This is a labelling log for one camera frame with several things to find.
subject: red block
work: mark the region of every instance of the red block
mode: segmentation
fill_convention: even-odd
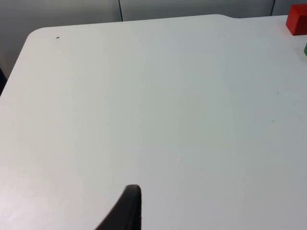
[[[286,25],[292,35],[307,35],[307,4],[292,5]]]

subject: table surface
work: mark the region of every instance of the table surface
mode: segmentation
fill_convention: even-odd
[[[307,36],[221,15],[32,32],[0,97],[2,230],[307,229]]]

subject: black object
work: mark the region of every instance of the black object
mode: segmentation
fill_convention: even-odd
[[[96,230],[141,230],[141,213],[141,188],[128,185]]]
[[[1,93],[2,93],[2,91],[3,91],[3,89],[4,89],[4,86],[5,86],[5,84],[6,84],[6,78],[5,78],[5,76],[4,76],[4,74],[3,74],[3,72],[2,72],[2,70],[0,69],[0,95],[1,95]]]

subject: white wall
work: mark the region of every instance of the white wall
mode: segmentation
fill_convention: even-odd
[[[234,18],[270,16],[273,0],[121,0],[124,21],[222,14]]]
[[[292,4],[307,3],[307,0],[275,0],[272,15],[287,15]]]
[[[1,0],[0,68],[8,77],[35,29],[117,21],[121,21],[118,0]]]

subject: red cube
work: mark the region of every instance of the red cube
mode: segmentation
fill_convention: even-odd
[[[286,25],[292,35],[307,35],[307,4],[292,5]]]

